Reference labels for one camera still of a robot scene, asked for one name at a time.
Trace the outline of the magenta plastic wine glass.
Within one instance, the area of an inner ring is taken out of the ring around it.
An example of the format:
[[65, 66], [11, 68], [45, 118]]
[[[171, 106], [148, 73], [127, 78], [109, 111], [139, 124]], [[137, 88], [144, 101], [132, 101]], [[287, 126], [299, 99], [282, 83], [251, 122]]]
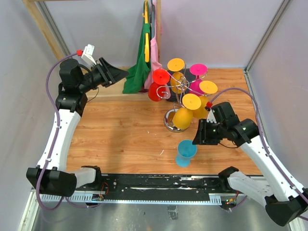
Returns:
[[195, 95], [203, 95], [204, 93], [201, 91], [199, 84], [202, 82], [202, 75], [206, 75], [208, 68], [205, 64], [193, 64], [190, 67], [190, 73], [195, 76], [194, 80], [190, 82], [189, 90], [190, 93]]

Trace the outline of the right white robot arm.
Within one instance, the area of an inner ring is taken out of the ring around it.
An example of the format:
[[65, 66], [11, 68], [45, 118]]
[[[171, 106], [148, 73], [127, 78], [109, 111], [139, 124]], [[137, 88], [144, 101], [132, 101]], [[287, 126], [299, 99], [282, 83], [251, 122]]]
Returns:
[[229, 102], [212, 106], [208, 117], [199, 120], [193, 144], [218, 145], [223, 139], [244, 151], [266, 182], [254, 180], [235, 167], [228, 167], [218, 174], [221, 191], [244, 193], [262, 205], [279, 226], [287, 225], [307, 211], [307, 188], [278, 159], [257, 124], [251, 119], [240, 121]]

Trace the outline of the cyan plastic wine glass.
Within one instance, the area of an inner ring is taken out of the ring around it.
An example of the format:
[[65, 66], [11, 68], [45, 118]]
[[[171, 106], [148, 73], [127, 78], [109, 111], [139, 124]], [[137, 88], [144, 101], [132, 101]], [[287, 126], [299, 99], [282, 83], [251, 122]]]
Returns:
[[175, 161], [180, 167], [187, 167], [197, 153], [197, 146], [191, 140], [183, 140], [178, 144]]

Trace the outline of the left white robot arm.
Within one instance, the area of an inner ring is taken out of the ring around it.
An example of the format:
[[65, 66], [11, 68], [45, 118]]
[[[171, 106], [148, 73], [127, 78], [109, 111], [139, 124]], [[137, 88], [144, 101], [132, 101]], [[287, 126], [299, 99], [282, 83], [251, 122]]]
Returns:
[[128, 76], [128, 71], [110, 65], [105, 59], [91, 68], [68, 58], [60, 63], [58, 96], [54, 123], [46, 148], [36, 167], [27, 169], [26, 178], [39, 194], [70, 197], [75, 189], [87, 185], [96, 191], [103, 185], [98, 166], [82, 166], [66, 172], [67, 155], [75, 129], [88, 102], [87, 92], [99, 85], [109, 87]]

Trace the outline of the red plastic wine glass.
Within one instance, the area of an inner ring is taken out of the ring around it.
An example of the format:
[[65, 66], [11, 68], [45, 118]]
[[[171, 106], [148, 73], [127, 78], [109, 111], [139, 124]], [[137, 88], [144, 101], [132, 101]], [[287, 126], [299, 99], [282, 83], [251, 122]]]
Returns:
[[162, 99], [169, 99], [171, 96], [168, 88], [168, 82], [170, 81], [169, 73], [165, 69], [157, 69], [153, 72], [153, 83], [148, 90], [148, 97], [158, 102]]

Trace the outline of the yellow wine glass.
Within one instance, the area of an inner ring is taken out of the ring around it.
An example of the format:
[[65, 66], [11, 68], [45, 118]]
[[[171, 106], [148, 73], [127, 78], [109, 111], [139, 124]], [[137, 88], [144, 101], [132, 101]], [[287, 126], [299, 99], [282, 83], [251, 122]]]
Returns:
[[173, 72], [172, 77], [170, 78], [170, 86], [174, 93], [180, 94], [183, 92], [181, 83], [184, 74], [182, 73], [182, 70], [185, 67], [186, 64], [181, 58], [173, 58], [167, 63], [168, 70]]
[[173, 117], [173, 125], [179, 129], [187, 129], [193, 119], [193, 110], [201, 107], [200, 98], [192, 93], [188, 93], [182, 98], [183, 107], [181, 107]]
[[205, 109], [209, 102], [208, 96], [218, 91], [217, 85], [209, 80], [197, 80], [191, 85], [190, 93], [197, 95], [201, 101], [201, 106], [193, 110], [193, 117], [197, 119], [207, 118], [208, 111]]

